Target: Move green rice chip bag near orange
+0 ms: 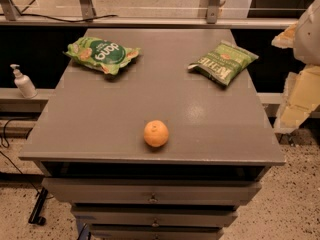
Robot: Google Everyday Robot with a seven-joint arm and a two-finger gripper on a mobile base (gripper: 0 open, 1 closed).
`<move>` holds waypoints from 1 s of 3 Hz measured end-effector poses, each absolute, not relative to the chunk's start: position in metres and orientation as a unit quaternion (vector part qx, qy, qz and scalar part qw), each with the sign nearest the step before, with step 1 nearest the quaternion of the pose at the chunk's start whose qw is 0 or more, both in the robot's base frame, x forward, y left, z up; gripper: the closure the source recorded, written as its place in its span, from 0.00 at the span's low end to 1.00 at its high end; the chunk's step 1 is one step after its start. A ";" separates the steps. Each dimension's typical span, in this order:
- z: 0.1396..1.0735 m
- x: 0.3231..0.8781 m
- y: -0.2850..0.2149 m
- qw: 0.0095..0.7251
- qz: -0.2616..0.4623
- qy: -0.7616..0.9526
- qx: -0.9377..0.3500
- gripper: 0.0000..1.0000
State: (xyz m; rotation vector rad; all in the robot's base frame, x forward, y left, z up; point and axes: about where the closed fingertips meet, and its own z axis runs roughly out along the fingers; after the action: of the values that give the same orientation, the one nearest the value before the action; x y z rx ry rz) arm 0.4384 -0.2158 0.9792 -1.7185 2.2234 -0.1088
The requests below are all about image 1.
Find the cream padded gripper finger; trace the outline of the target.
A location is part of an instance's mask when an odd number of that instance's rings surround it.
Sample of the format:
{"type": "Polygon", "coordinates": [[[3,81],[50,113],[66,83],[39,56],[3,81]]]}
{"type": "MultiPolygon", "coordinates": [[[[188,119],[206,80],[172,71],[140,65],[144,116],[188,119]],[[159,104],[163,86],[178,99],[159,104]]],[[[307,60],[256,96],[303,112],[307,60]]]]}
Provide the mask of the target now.
{"type": "Polygon", "coordinates": [[[274,132],[290,134],[320,106],[320,67],[306,65],[286,78],[282,102],[276,113],[274,132]]]}

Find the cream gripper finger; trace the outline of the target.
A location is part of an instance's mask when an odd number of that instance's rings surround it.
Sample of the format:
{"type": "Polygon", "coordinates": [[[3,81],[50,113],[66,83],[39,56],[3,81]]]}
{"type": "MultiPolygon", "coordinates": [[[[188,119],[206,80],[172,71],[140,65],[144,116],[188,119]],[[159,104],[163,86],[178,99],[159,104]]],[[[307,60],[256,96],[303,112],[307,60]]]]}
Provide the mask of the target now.
{"type": "Polygon", "coordinates": [[[281,49],[292,48],[294,46],[296,27],[297,22],[287,27],[283,32],[273,38],[271,45],[281,49]]]}

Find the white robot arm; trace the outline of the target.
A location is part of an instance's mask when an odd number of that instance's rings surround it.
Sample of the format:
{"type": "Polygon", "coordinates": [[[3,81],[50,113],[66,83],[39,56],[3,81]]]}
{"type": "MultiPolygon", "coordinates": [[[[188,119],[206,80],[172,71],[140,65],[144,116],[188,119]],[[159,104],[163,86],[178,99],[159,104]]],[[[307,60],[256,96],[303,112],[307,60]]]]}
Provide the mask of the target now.
{"type": "Polygon", "coordinates": [[[283,101],[277,111],[274,131],[289,134],[320,106],[320,0],[315,0],[300,19],[277,35],[275,47],[292,48],[296,60],[305,64],[285,81],[283,101]]]}

